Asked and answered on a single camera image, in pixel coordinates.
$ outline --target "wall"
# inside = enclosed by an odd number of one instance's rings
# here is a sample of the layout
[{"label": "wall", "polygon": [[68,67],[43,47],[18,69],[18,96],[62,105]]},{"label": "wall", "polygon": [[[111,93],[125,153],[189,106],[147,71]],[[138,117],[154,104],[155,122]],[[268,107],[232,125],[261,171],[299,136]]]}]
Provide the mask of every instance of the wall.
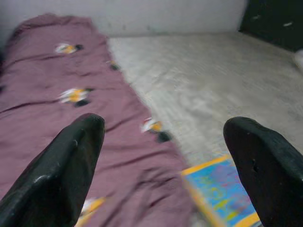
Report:
[{"label": "wall", "polygon": [[0,45],[21,21],[89,16],[109,36],[236,31],[246,0],[0,0]]}]

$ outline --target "gray floor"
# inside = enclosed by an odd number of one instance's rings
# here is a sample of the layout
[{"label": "gray floor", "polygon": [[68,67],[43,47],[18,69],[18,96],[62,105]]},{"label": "gray floor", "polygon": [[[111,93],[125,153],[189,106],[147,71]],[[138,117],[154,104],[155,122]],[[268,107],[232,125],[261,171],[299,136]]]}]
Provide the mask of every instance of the gray floor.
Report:
[{"label": "gray floor", "polygon": [[239,115],[303,151],[303,75],[291,53],[240,33],[113,38],[110,46],[189,164],[228,153],[223,125]]}]

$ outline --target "purple bedsheet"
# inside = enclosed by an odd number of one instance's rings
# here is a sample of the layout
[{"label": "purple bedsheet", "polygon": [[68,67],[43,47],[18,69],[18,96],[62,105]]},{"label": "purple bedsheet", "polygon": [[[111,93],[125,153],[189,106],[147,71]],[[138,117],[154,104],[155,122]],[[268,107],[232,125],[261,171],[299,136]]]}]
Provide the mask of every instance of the purple bedsheet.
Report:
[{"label": "purple bedsheet", "polygon": [[[59,43],[83,50],[58,54]],[[0,94],[0,198],[58,132],[84,113],[106,120],[106,135],[88,194],[110,196],[88,226],[186,227],[191,200],[173,142],[141,132],[148,109],[112,70],[107,39],[90,19],[43,15],[21,24],[8,42]],[[56,102],[71,88],[94,88],[82,107]]]}]

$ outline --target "floor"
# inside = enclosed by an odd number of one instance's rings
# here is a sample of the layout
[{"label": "floor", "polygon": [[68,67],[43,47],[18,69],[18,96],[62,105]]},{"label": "floor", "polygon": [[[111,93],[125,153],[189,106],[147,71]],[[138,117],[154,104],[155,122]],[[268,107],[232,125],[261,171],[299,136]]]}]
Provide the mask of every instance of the floor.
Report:
[{"label": "floor", "polygon": [[223,126],[239,115],[303,151],[303,75],[292,53],[240,33],[112,38],[110,47],[190,165],[228,153]]}]

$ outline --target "book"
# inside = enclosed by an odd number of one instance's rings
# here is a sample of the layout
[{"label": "book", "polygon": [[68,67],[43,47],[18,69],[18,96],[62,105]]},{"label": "book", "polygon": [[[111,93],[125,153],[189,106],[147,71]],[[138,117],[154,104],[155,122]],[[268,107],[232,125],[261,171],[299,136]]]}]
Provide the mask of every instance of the book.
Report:
[{"label": "book", "polygon": [[199,210],[214,227],[258,227],[259,217],[230,156],[182,171]]}]

